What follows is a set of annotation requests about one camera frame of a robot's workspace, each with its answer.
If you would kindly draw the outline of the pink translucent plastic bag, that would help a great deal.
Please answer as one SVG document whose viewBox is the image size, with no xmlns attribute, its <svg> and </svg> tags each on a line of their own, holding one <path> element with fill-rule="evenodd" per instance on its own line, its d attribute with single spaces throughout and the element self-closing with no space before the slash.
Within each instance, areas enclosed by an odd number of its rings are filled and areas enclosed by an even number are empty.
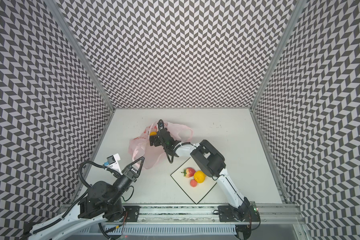
<svg viewBox="0 0 360 240">
<path fill-rule="evenodd" d="M 158 122 L 155 122 L 151 126 L 146 127 L 144 132 L 137 138 L 130 140 L 129 154 L 132 156 L 133 161 L 136 161 L 140 157 L 144 157 L 145 161 L 143 168 L 148 170 L 157 165 L 165 158 L 165 151 L 163 148 L 150 145 L 151 133 L 158 130 Z M 185 134 L 189 136 L 188 141 L 193 137 L 194 131 L 186 125 L 173 124 L 170 122 L 164 122 L 164 127 L 167 128 L 171 136 L 175 140 L 182 140 L 181 135 Z"/>
</svg>

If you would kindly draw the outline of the aluminium corner post right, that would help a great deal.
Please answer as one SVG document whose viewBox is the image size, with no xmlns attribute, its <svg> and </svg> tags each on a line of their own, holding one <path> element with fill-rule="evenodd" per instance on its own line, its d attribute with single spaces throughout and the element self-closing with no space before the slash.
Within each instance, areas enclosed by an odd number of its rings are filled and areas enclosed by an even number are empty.
<svg viewBox="0 0 360 240">
<path fill-rule="evenodd" d="M 293 33 L 293 30 L 299 21 L 299 17 L 302 14 L 304 8 L 306 7 L 307 1 L 306 0 L 298 0 L 296 2 L 295 8 L 291 14 L 291 18 L 288 20 L 286 28 L 281 36 L 281 39 L 277 45 L 277 48 L 275 50 L 275 53 L 273 57 L 271 58 L 269 67 L 266 70 L 266 73 L 264 75 L 264 78 L 261 81 L 260 87 L 255 95 L 254 101 L 250 107 L 251 112 L 255 111 L 256 106 L 259 104 L 261 97 L 271 79 L 271 76 L 277 66 L 277 64 L 280 61 L 280 58 L 282 56 L 282 53 L 290 39 L 291 34 Z"/>
</svg>

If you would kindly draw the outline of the aluminium corner post left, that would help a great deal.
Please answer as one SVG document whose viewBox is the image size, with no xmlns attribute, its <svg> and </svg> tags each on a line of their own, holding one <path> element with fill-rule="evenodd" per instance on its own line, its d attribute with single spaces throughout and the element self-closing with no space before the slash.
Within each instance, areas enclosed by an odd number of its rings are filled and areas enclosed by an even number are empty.
<svg viewBox="0 0 360 240">
<path fill-rule="evenodd" d="M 108 94 L 104 90 L 100 80 L 98 79 L 95 71 L 93 70 L 92 66 L 90 65 L 90 62 L 88 61 L 86 55 L 82 51 L 81 46 L 79 45 L 76 37 L 74 36 L 73 32 L 71 31 L 71 28 L 69 27 L 68 23 L 66 22 L 63 14 L 61 13 L 57 2 L 52 0 L 45 0 L 44 3 L 46 4 L 47 8 L 52 13 L 53 17 L 55 18 L 56 22 L 58 23 L 59 27 L 61 28 L 64 36 L 70 43 L 71 47 L 73 48 L 74 52 L 76 53 L 78 59 L 82 63 L 84 69 L 88 73 L 90 80 L 96 87 L 97 91 L 105 101 L 106 105 L 111 109 L 111 112 L 115 111 L 115 108 L 111 102 L 111 99 L 109 98 Z"/>
</svg>

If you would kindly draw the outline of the yellow fake citrus fruit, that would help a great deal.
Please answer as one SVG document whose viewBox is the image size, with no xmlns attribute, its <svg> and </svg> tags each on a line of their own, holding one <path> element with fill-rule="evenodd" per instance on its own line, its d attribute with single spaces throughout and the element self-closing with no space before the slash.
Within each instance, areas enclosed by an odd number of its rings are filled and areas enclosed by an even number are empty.
<svg viewBox="0 0 360 240">
<path fill-rule="evenodd" d="M 202 171 L 197 171 L 194 173 L 194 180 L 198 184 L 203 183 L 205 181 L 205 179 L 206 179 L 206 175 Z"/>
</svg>

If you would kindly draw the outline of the white square mat black border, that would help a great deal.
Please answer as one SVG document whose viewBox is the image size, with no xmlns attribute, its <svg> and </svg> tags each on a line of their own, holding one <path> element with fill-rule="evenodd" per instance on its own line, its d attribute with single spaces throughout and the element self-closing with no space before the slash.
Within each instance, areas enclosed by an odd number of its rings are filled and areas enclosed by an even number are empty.
<svg viewBox="0 0 360 240">
<path fill-rule="evenodd" d="M 201 168 L 189 158 L 180 165 L 171 178 L 194 204 L 199 204 L 217 184 L 212 178 L 202 174 Z"/>
</svg>

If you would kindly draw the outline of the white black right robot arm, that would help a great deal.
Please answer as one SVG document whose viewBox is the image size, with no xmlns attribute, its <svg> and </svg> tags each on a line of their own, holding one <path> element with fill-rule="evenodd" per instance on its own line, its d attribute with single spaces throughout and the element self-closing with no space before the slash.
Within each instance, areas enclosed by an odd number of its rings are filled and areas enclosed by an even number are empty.
<svg viewBox="0 0 360 240">
<path fill-rule="evenodd" d="M 198 144 L 175 140 L 167 128 L 149 135 L 150 145 L 161 146 L 170 163 L 175 157 L 191 157 L 207 177 L 218 183 L 225 194 L 230 215 L 239 222 L 259 219 L 258 209 L 239 191 L 231 179 L 223 155 L 207 140 Z"/>
</svg>

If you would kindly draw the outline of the red fake strawberry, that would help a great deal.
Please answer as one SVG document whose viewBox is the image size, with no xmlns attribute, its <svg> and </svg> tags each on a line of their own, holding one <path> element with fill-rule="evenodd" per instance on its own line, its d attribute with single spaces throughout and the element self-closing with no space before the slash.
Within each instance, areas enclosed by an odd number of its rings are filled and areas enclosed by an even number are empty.
<svg viewBox="0 0 360 240">
<path fill-rule="evenodd" d="M 182 171 L 182 174 L 184 175 L 185 178 L 191 178 L 194 176 L 195 173 L 196 171 L 193 168 L 186 168 Z"/>
</svg>

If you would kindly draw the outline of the aluminium corner post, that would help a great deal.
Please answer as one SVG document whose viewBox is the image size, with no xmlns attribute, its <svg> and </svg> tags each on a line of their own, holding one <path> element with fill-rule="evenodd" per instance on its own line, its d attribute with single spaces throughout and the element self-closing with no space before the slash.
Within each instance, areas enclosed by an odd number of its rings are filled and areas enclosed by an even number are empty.
<svg viewBox="0 0 360 240">
<path fill-rule="evenodd" d="M 111 112 L 115 111 L 115 108 L 111 102 L 111 99 L 109 98 L 108 94 L 104 90 L 100 80 L 98 79 L 95 71 L 93 70 L 92 66 L 90 65 L 90 62 L 88 61 L 86 55 L 82 51 L 81 46 L 79 45 L 76 37 L 74 36 L 73 32 L 71 31 L 71 28 L 69 27 L 68 23 L 66 22 L 63 14 L 61 13 L 57 2 L 52 0 L 45 0 L 44 3 L 46 4 L 47 8 L 52 13 L 53 17 L 55 18 L 56 22 L 58 23 L 59 27 L 61 28 L 64 36 L 70 43 L 71 47 L 73 48 L 74 52 L 76 53 L 78 59 L 82 63 L 84 69 L 88 73 L 90 80 L 96 87 L 97 91 L 105 101 L 106 105 L 111 109 Z"/>
<path fill-rule="evenodd" d="M 271 79 L 271 76 L 277 66 L 277 64 L 280 61 L 280 58 L 282 56 L 282 53 L 290 39 L 291 34 L 293 33 L 293 30 L 299 21 L 299 17 L 302 14 L 304 8 L 306 7 L 307 1 L 306 0 L 298 0 L 296 2 L 295 8 L 291 14 L 291 18 L 288 20 L 286 28 L 281 36 L 281 39 L 277 45 L 277 48 L 275 50 L 275 53 L 273 57 L 271 58 L 269 67 L 266 70 L 266 73 L 264 75 L 264 78 L 261 81 L 260 87 L 255 95 L 254 101 L 250 107 L 251 112 L 255 111 L 256 106 L 259 104 L 261 97 Z"/>
</svg>

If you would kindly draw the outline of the small pink fake peach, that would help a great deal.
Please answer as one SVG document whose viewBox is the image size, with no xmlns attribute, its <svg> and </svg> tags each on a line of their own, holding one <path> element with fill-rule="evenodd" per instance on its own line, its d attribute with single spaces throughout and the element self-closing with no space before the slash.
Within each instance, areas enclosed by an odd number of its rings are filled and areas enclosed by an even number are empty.
<svg viewBox="0 0 360 240">
<path fill-rule="evenodd" d="M 197 182 L 196 180 L 192 179 L 192 180 L 190 181 L 190 186 L 191 186 L 191 187 L 195 188 L 197 185 L 198 185 L 198 182 Z"/>
</svg>

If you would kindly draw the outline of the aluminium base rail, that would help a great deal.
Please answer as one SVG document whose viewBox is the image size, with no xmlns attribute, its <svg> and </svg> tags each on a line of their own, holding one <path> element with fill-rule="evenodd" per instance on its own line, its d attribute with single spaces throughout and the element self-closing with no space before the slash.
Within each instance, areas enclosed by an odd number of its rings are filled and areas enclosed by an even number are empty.
<svg viewBox="0 0 360 240">
<path fill-rule="evenodd" d="M 243 222 L 237 221 L 230 207 L 223 204 L 123 204 L 133 224 L 303 224 L 304 218 L 294 204 L 256 204 Z"/>
</svg>

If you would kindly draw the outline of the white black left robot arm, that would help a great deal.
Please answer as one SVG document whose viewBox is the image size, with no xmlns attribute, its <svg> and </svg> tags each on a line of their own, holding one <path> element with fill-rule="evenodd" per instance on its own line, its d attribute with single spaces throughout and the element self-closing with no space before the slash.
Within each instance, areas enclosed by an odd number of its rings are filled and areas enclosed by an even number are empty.
<svg viewBox="0 0 360 240">
<path fill-rule="evenodd" d="M 140 157 L 128 164 L 121 173 L 105 165 L 93 162 L 94 167 L 104 169 L 116 181 L 104 181 L 87 185 L 85 193 L 75 200 L 62 214 L 43 223 L 28 223 L 24 227 L 22 240 L 65 240 L 68 237 L 96 225 L 116 223 L 123 227 L 126 223 L 138 221 L 140 206 L 123 206 L 123 194 L 131 188 L 140 176 L 145 158 Z"/>
</svg>

